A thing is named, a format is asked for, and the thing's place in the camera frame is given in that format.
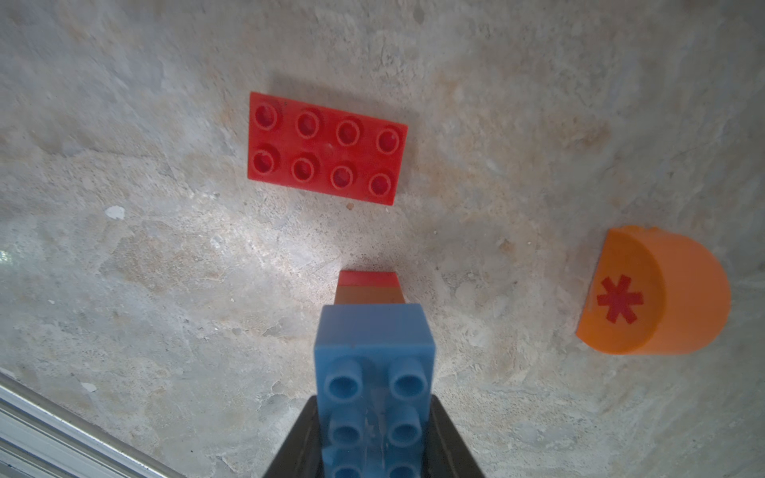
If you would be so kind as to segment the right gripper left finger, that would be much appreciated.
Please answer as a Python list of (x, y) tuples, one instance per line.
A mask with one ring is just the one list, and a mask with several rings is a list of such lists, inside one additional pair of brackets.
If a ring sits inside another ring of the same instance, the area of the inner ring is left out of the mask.
[(324, 476), (317, 398), (311, 396), (263, 478), (319, 478)]

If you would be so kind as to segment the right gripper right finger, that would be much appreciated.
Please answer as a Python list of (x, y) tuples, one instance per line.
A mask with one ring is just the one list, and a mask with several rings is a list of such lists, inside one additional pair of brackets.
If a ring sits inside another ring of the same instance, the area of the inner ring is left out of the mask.
[(484, 478), (465, 441), (439, 398), (430, 398), (428, 431), (424, 440), (422, 476), (429, 478)]

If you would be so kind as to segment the blue 2x4 lego brick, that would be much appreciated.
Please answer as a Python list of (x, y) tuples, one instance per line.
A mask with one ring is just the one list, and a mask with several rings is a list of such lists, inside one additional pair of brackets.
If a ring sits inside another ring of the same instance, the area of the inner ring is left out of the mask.
[(323, 308), (314, 361), (326, 476), (422, 474), (435, 353), (420, 305)]

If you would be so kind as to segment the brown 2x2 lego brick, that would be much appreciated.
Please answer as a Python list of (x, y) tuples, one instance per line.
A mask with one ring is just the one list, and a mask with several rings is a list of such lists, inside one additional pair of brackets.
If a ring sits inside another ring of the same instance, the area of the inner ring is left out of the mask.
[(335, 305), (404, 304), (406, 299), (400, 287), (339, 286)]

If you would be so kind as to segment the red 2x2 lego brick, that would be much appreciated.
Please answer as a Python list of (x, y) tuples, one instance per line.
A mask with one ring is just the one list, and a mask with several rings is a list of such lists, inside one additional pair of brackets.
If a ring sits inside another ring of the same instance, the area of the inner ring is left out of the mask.
[(400, 281), (396, 272), (342, 270), (338, 286), (400, 288)]

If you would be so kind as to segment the orange half-round lego piece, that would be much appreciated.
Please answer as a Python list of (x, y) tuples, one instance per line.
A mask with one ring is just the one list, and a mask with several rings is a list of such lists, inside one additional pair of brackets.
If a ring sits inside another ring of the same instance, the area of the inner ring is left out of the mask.
[(703, 245), (657, 227), (612, 228), (576, 335), (608, 355), (690, 354), (720, 335), (730, 308), (726, 273)]

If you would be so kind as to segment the red 2x4 lego brick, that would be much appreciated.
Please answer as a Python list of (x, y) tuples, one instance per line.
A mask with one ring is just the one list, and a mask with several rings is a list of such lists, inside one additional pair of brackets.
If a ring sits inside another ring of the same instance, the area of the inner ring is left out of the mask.
[(391, 206), (408, 126), (250, 94), (250, 180)]

